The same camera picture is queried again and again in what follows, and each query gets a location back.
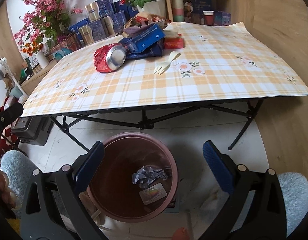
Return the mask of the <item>crushed red soda can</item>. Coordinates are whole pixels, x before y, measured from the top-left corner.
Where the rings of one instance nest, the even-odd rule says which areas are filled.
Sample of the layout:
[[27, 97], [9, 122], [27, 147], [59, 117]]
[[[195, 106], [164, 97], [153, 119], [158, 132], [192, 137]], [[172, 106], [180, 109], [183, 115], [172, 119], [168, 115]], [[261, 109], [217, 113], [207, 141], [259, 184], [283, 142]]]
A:
[[94, 53], [94, 66], [97, 72], [111, 73], [118, 70], [126, 61], [126, 48], [120, 43], [112, 43], [97, 49]]

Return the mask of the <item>cream plastic fork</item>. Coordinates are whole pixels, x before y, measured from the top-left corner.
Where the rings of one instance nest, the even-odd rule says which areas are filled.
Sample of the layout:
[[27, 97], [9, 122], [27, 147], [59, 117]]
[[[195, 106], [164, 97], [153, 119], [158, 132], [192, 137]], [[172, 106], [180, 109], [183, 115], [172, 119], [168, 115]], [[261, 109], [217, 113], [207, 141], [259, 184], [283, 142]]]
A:
[[181, 55], [178, 51], [172, 51], [167, 59], [167, 61], [160, 63], [155, 69], [153, 74], [161, 75], [168, 70], [171, 63]]

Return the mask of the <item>red small carton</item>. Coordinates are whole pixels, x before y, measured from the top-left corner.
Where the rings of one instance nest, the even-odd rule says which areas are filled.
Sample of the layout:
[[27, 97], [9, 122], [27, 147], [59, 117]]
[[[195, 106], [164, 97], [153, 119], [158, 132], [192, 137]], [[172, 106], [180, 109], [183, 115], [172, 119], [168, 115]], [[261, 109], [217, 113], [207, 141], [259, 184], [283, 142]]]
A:
[[164, 49], [183, 49], [185, 42], [181, 34], [177, 37], [166, 37], [164, 40]]

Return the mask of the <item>dark blue snack bag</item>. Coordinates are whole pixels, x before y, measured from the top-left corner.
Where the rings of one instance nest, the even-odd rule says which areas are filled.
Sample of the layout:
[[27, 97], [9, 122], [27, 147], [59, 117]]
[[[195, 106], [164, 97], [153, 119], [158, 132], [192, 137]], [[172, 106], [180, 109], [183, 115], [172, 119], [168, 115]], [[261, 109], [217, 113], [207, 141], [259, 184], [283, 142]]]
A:
[[162, 57], [164, 52], [164, 39], [151, 45], [149, 48], [145, 49], [142, 53], [131, 52], [127, 50], [126, 59], [127, 60], [141, 60], [149, 57]]

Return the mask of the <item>blue cardboard box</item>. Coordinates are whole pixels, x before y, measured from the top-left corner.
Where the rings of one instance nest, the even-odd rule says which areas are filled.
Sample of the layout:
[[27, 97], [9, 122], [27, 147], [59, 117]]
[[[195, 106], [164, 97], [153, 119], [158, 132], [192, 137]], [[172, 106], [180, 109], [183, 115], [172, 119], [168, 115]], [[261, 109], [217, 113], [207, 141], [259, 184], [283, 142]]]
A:
[[165, 37], [164, 32], [157, 24], [153, 24], [133, 38], [123, 38], [119, 43], [123, 44], [130, 53], [141, 54], [150, 46]]

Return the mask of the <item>pink round trash bin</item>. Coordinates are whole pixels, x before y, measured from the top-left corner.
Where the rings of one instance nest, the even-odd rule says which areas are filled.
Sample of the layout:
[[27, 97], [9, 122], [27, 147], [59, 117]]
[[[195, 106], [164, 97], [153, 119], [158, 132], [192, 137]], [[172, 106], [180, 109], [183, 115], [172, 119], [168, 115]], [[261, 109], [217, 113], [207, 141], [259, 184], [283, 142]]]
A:
[[121, 222], [145, 222], [174, 199], [178, 169], [170, 150], [154, 137], [120, 133], [104, 142], [104, 157], [87, 193], [105, 215]]

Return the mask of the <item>crumpled grey paper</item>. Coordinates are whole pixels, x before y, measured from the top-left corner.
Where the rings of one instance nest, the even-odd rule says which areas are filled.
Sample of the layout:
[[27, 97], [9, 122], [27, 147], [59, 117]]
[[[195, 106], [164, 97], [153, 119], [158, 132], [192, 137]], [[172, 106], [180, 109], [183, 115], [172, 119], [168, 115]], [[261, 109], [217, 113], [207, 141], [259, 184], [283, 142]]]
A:
[[165, 181], [167, 178], [168, 175], [163, 168], [146, 165], [132, 175], [132, 184], [137, 185], [141, 189], [147, 189], [157, 179]]

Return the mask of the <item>black equipment case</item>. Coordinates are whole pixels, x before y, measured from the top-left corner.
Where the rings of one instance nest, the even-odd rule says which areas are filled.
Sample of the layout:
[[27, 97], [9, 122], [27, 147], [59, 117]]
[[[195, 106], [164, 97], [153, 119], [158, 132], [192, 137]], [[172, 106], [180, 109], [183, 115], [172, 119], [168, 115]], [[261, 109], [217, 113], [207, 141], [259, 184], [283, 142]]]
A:
[[23, 143], [45, 146], [53, 124], [54, 122], [49, 117], [19, 118], [11, 132]]

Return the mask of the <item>light blue fluffy slipper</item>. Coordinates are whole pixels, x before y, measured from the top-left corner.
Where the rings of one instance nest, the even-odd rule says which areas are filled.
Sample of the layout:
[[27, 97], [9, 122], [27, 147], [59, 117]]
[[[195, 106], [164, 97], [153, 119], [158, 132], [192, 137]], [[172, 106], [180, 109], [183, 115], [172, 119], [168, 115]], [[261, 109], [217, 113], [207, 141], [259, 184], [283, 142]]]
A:
[[308, 180], [296, 172], [278, 175], [286, 210], [287, 233], [289, 236], [308, 212]]
[[11, 150], [3, 155], [0, 169], [9, 179], [9, 188], [23, 203], [29, 179], [38, 167], [23, 153]]

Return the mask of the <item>white card wrapper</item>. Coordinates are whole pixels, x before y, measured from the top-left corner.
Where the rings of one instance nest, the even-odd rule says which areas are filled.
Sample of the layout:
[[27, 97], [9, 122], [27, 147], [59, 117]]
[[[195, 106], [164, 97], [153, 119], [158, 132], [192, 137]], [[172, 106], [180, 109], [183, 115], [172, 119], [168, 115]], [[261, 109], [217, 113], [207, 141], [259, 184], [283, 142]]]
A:
[[167, 196], [167, 193], [161, 183], [155, 184], [143, 191], [139, 192], [140, 198], [144, 205], [152, 204]]

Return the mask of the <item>orange plaid tablecloth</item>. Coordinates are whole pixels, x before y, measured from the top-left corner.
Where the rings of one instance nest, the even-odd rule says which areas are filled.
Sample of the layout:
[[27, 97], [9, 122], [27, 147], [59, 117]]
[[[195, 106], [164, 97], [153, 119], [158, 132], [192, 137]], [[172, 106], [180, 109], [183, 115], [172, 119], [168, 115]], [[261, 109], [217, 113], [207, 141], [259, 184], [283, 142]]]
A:
[[180, 56], [160, 75], [154, 70], [170, 52], [126, 62], [117, 71], [95, 69], [95, 51], [117, 43], [108, 38], [58, 62], [23, 106], [23, 116], [79, 113], [169, 103], [308, 96], [308, 87], [243, 22], [223, 27], [172, 23], [185, 41]]

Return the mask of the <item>striped wicker basket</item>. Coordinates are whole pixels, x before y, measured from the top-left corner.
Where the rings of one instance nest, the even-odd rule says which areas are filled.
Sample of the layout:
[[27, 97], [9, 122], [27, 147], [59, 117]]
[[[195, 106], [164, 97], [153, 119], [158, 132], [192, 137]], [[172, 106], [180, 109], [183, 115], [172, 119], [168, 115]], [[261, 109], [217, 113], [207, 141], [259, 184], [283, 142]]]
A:
[[72, 52], [79, 50], [81, 48], [81, 43], [78, 40], [75, 33], [71, 33], [58, 45], [50, 49], [51, 54], [57, 62], [59, 62], [63, 57]]

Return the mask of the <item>orange flower bunch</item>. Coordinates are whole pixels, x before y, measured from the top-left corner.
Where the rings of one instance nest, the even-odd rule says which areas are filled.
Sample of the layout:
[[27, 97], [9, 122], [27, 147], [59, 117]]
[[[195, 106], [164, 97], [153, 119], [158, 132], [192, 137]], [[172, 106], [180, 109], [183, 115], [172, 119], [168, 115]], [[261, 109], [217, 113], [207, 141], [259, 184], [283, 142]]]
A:
[[37, 43], [33, 41], [32, 43], [25, 43], [24, 46], [21, 47], [21, 52], [27, 54], [28, 56], [33, 56], [41, 51], [44, 47], [43, 43]]

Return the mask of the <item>blue gold gift box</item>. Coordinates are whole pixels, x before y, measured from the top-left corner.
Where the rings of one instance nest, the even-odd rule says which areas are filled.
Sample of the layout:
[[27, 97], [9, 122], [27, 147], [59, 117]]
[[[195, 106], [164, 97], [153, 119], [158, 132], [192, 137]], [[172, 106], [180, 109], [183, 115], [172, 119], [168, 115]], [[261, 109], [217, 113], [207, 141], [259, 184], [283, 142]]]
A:
[[126, 17], [123, 11], [117, 12], [110, 16], [106, 16], [102, 20], [106, 25], [108, 34], [110, 36], [122, 33], [124, 31]]
[[114, 15], [115, 13], [113, 0], [97, 0], [86, 5], [85, 10], [90, 22]]
[[79, 33], [82, 36], [85, 45], [103, 40], [109, 36], [103, 19], [93, 21], [80, 27]]

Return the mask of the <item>red paper cup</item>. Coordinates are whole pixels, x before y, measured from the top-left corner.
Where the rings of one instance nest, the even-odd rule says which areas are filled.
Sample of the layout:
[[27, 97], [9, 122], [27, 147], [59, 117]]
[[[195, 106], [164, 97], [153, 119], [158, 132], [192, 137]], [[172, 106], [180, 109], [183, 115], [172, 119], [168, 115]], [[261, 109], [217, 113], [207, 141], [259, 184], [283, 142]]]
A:
[[203, 11], [204, 24], [214, 25], [214, 11]]

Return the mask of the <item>pink blossom branch bouquet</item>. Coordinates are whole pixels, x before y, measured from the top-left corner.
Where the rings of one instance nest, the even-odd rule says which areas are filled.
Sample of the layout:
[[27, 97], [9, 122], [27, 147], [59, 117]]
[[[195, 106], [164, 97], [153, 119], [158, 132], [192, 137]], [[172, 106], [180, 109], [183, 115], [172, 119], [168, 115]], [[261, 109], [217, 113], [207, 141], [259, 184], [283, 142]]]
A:
[[19, 17], [22, 28], [13, 35], [13, 39], [21, 49], [25, 43], [44, 43], [47, 40], [58, 44], [66, 39], [67, 28], [70, 25], [70, 15], [81, 14], [80, 8], [66, 8], [66, 0], [20, 0], [34, 9]]

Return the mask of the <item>stack of pastel paper cups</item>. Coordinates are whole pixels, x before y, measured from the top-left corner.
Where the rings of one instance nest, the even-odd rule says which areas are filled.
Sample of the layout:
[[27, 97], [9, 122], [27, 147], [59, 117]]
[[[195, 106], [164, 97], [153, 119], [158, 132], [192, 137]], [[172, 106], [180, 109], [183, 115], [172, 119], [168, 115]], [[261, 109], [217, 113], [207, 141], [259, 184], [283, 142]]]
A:
[[184, 22], [183, 0], [172, 0], [172, 12], [174, 22]]

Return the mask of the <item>white flower pot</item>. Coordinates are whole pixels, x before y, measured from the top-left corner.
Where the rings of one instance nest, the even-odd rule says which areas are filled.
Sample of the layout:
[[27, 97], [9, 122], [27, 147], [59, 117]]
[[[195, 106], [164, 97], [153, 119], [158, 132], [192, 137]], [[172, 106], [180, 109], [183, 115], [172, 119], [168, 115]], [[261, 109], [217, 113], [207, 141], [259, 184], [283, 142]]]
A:
[[138, 12], [148, 12], [149, 14], [154, 14], [166, 18], [165, 0], [146, 2], [142, 8], [137, 5], [137, 9]]

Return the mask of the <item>black folding table frame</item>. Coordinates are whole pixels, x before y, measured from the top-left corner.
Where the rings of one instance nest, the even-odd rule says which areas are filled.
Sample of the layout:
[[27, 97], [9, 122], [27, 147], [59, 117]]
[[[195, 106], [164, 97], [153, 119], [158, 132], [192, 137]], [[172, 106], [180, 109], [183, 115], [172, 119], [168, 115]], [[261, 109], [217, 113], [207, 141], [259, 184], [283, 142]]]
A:
[[[255, 117], [257, 116], [262, 104], [264, 103], [264, 98], [259, 98], [256, 100], [256, 103], [252, 104], [252, 99], [241, 99], [241, 102], [245, 102], [247, 104], [248, 110], [243, 112], [236, 109], [224, 107], [225, 103], [235, 103], [239, 100], [231, 99], [231, 100], [211, 100], [211, 101], [194, 101], [194, 102], [185, 102], [185, 103], [169, 103], [164, 105], [157, 106], [140, 106], [140, 107], [128, 107], [128, 108], [114, 108], [114, 109], [105, 109], [105, 110], [93, 110], [93, 111], [83, 111], [83, 112], [73, 112], [73, 113], [63, 113], [63, 114], [53, 114], [50, 116], [52, 122], [67, 135], [72, 141], [74, 141], [77, 145], [79, 145], [85, 151], [88, 151], [88, 148], [80, 142], [72, 133], [70, 133], [70, 128], [76, 125], [81, 121], [91, 121], [98, 124], [106, 124], [113, 126], [121, 126], [128, 128], [136, 128], [140, 130], [153, 129], [155, 124], [159, 122], [163, 122], [166, 120], [170, 120], [173, 118], [177, 118], [179, 116], [192, 113], [194, 111], [200, 109], [209, 109], [212, 111], [218, 111], [222, 113], [233, 114], [237, 116], [243, 116], [247, 120], [238, 133], [236, 138], [228, 147], [228, 150], [231, 151], [236, 144], [239, 142], [241, 137], [247, 131]], [[148, 111], [153, 111], [156, 109], [173, 109], [179, 107], [180, 109], [165, 115], [161, 115], [155, 118], [149, 118], [147, 116]], [[140, 111], [141, 118], [138, 122], [128, 122], [128, 121], [118, 121], [118, 120], [110, 120], [104, 118], [98, 118], [96, 114], [108, 114], [108, 113], [124, 113], [124, 112], [133, 112]]]

